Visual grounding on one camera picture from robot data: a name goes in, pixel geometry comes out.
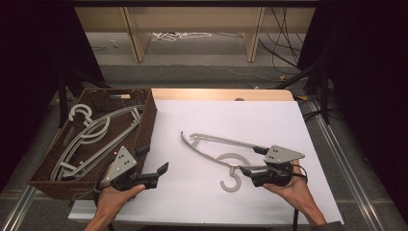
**metal rail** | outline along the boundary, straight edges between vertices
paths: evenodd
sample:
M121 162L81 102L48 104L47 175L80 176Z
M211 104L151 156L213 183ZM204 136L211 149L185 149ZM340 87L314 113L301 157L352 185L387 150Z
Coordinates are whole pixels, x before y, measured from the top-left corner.
M309 106L314 111L320 110L319 103L315 100L310 103ZM325 123L321 115L318 115L317 119L321 132L325 136L327 143L330 146L333 156L335 157L336 162L342 171L343 177L350 187L351 193L353 194L354 199L357 202L364 219L366 220L367 226L371 231L385 230L375 208L372 206L369 197L355 175L354 170L348 162L347 157L337 141L330 125Z

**wooden tabletop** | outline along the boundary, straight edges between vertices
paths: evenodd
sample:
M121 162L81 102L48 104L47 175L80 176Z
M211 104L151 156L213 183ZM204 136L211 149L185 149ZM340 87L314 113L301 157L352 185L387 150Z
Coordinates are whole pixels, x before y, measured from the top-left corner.
M152 89L155 100L293 101L288 90Z

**human hand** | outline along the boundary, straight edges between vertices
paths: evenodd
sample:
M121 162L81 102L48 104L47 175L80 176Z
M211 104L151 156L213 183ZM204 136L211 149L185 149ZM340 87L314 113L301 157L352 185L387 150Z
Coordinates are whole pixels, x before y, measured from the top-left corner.
M299 166L299 160L293 161L293 173L302 174ZM272 184L264 184L264 188L280 195L289 204L303 213L311 225L322 225L326 223L324 215L321 213L315 202L305 179L293 176L291 182L285 187L279 187Z
M127 201L145 189L137 185L128 191L118 191L112 186L102 190L99 195L96 213L85 230L105 230L112 223Z

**white paper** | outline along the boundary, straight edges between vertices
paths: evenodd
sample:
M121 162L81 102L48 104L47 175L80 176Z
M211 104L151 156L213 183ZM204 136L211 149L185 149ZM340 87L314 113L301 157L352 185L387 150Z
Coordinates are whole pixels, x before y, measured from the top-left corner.
M169 162L158 188L140 193L128 202L116 220L140 224L182 224L218 226L272 226L293 223L293 207L264 188L255 188L250 178L242 180L236 192L230 169L204 158L185 145L192 133L271 147L280 145L304 153L300 164L307 170L309 187L327 221L343 222L327 184L315 148L296 102L279 101L182 101L157 100L158 113L151 150L143 172L156 172ZM264 165L264 156L249 148L207 143L197 147L215 158L225 152L243 155L252 165ZM76 201L71 219L91 219L95 207L90 201ZM299 224L308 223L300 214Z

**finger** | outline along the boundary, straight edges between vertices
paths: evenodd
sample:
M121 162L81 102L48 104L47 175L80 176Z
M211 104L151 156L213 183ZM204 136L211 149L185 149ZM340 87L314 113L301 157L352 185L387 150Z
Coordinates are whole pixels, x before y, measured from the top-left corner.
M144 185L136 185L131 189L133 195L137 195L142 192L146 187Z
M272 184L264 184L263 187L264 187L266 190L271 191L271 192L273 192L273 193L277 193L277 191L278 191L278 187L275 186L275 185L272 185Z
M293 165L300 166L299 159L292 160L292 164L293 164Z
M298 174L301 174L301 173L302 173L302 171L300 170L300 167L298 167L298 166L300 166L300 162L299 162L298 159L293 160L293 161L292 161L292 165L294 165L294 166L293 166L293 172L294 172L294 173L298 173Z

